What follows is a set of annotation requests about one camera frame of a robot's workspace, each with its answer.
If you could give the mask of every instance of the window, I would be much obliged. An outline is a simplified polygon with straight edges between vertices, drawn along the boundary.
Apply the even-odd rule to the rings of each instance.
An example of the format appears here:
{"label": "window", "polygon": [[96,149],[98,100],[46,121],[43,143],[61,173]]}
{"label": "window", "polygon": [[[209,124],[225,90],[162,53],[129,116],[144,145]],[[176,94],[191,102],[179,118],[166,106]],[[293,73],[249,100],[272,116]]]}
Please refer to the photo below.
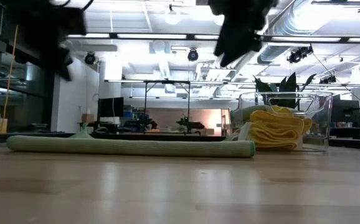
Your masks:
{"label": "window", "polygon": [[[7,89],[0,87],[0,112],[3,114]],[[7,132],[31,131],[31,124],[43,123],[43,98],[9,90],[6,107]]]}
{"label": "window", "polygon": [[45,71],[22,55],[16,55],[7,92],[12,58],[8,53],[1,55],[0,112],[3,116],[8,95],[5,116],[7,132],[49,131],[52,91],[48,91],[47,96],[45,93],[52,86],[47,86],[51,84],[46,79]]}
{"label": "window", "polygon": [[[7,86],[12,55],[2,54],[0,86]],[[44,72],[40,67],[16,58],[12,67],[10,89],[44,96]]]}

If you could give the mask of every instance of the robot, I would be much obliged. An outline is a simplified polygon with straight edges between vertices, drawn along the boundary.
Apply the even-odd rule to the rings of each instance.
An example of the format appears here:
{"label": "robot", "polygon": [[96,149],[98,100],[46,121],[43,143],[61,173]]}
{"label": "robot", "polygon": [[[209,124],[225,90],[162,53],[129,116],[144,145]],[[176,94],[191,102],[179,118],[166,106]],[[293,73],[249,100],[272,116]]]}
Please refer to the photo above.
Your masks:
{"label": "robot", "polygon": [[[40,62],[67,81],[71,81],[67,66],[72,60],[69,50],[59,44],[67,35],[87,33],[84,11],[94,0],[81,9],[66,7],[70,1],[58,6],[49,0],[0,0],[12,19],[25,29],[27,44],[40,51]],[[255,33],[263,29],[265,16],[277,3],[278,0],[208,0],[212,13],[225,18],[214,52],[216,56],[223,55],[222,67],[262,48],[260,36]]]}

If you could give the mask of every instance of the wooden tabletop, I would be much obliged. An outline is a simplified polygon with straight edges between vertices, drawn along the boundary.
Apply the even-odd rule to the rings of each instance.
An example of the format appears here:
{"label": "wooden tabletop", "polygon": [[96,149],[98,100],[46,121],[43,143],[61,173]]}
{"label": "wooden tabletop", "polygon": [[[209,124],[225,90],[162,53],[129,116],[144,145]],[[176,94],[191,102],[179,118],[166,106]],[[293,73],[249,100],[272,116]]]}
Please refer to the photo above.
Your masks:
{"label": "wooden tabletop", "polygon": [[360,150],[195,159],[0,147],[2,223],[360,223]]}

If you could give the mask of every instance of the green leaves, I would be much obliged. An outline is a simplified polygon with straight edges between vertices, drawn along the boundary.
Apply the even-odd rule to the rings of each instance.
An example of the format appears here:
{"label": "green leaves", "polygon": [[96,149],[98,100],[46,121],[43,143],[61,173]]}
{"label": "green leaves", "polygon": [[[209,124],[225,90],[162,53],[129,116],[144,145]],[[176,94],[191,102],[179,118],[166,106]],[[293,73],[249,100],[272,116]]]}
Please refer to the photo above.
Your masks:
{"label": "green leaves", "polygon": [[317,74],[310,75],[310,77],[306,80],[306,83],[302,86],[302,88],[299,91],[305,90],[306,86],[308,86],[311,83],[311,81],[313,81],[313,79],[316,75]]}
{"label": "green leaves", "polygon": [[271,92],[272,89],[269,87],[268,84],[260,81],[260,79],[255,77],[255,83],[256,83],[256,88],[258,92]]}
{"label": "green leaves", "polygon": [[284,91],[296,91],[296,73],[294,72],[287,80]]}
{"label": "green leaves", "polygon": [[274,83],[270,84],[270,89],[272,89],[272,92],[278,92],[277,85]]}
{"label": "green leaves", "polygon": [[[306,83],[303,85],[303,87],[300,89],[300,91],[303,91],[307,85],[313,81],[316,74],[311,75]],[[271,83],[270,85],[262,82],[260,79],[255,77],[255,83],[256,88],[258,92],[272,92],[272,94],[269,95],[263,95],[263,102],[267,103],[267,98],[270,96],[277,96],[276,92],[296,92],[296,73],[294,72],[292,75],[289,76],[287,79],[286,77],[281,81],[279,90],[277,90],[277,85],[275,83]],[[296,94],[287,94],[287,95],[281,95],[281,97],[284,97],[285,99],[271,99],[270,102],[272,105],[278,105],[278,106],[284,106],[288,108],[295,108],[296,105],[299,103],[296,102]]]}
{"label": "green leaves", "polygon": [[285,84],[287,84],[287,78],[284,77],[284,79],[280,83],[280,92],[285,91]]}

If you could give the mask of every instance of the transparent container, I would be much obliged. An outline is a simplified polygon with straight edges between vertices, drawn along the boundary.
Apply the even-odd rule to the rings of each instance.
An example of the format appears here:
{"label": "transparent container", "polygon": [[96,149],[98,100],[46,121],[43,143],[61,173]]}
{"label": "transparent container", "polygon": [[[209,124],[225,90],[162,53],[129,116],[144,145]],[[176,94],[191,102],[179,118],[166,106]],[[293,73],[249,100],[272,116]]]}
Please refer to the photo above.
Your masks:
{"label": "transparent container", "polygon": [[231,128],[246,133],[258,151],[328,152],[332,96],[327,92],[244,93],[238,108],[231,111]]}

